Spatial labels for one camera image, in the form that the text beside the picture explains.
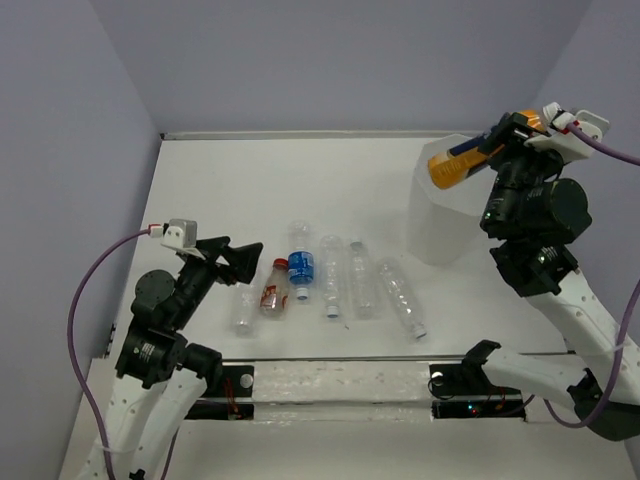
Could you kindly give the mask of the red cap bottle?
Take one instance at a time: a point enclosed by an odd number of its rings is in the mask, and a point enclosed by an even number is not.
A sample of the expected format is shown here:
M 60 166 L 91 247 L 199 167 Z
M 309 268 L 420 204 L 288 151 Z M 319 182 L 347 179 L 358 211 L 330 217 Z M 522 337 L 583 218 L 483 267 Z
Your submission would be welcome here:
M 288 261 L 276 258 L 260 298 L 260 312 L 267 317 L 284 314 L 289 295 Z

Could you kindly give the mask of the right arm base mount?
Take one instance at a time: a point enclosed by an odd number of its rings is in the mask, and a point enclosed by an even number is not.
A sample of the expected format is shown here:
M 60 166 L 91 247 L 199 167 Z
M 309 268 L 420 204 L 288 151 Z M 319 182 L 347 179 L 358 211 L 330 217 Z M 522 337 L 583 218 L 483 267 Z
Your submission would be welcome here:
M 498 387 L 464 371 L 461 363 L 429 365 L 432 415 L 446 419 L 526 419 L 527 397 L 520 390 Z

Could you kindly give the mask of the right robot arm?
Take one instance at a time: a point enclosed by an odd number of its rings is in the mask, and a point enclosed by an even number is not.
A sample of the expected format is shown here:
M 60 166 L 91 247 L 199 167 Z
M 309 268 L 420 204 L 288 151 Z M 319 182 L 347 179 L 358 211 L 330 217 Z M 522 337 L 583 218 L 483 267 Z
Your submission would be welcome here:
M 616 321 L 590 288 L 567 246 L 592 223 L 581 185 L 561 175 L 588 157 L 605 120 L 569 117 L 566 130 L 534 127 L 524 113 L 504 115 L 478 150 L 496 178 L 480 227 L 500 245 L 490 254 L 505 283 L 542 313 L 582 359 L 570 370 L 483 340 L 461 362 L 470 391 L 509 387 L 573 410 L 571 428 L 588 428 L 610 441 L 639 434 L 639 347 L 627 336 L 639 298 L 634 292 Z

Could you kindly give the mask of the orange juice bottle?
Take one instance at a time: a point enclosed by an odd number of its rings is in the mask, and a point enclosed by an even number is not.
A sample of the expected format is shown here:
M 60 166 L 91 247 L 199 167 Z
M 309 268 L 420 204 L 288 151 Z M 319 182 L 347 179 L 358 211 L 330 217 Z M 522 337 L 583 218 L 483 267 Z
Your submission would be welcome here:
M 545 130 L 540 120 L 540 113 L 536 110 L 521 110 L 517 112 L 529 117 L 529 125 L 533 128 L 531 136 L 535 133 L 542 133 Z M 488 136 L 495 125 L 482 134 L 433 155 L 427 161 L 428 173 L 433 184 L 442 190 L 449 189 L 485 168 L 489 159 L 505 147 L 501 147 L 490 157 L 486 157 L 477 151 L 479 144 Z

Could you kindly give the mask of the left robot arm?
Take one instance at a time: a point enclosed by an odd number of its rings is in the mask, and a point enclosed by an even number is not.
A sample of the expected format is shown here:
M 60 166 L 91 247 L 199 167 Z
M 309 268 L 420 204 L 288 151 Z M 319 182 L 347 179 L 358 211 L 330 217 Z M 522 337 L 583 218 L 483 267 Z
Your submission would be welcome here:
M 111 398 L 81 479 L 153 478 L 191 407 L 221 383 L 221 354 L 180 332 L 214 284 L 250 283 L 263 249 L 234 248 L 226 236 L 198 240 L 175 226 L 161 243 L 183 266 L 176 276 L 150 271 L 136 284 Z

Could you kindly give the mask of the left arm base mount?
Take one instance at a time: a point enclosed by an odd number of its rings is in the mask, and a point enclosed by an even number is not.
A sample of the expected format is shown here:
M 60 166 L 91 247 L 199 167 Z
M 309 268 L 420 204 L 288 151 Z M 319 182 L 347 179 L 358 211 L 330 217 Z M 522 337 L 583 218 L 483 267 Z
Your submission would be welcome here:
M 254 418 L 255 368 L 224 364 L 214 387 L 208 387 L 189 410 L 186 420 L 250 421 Z

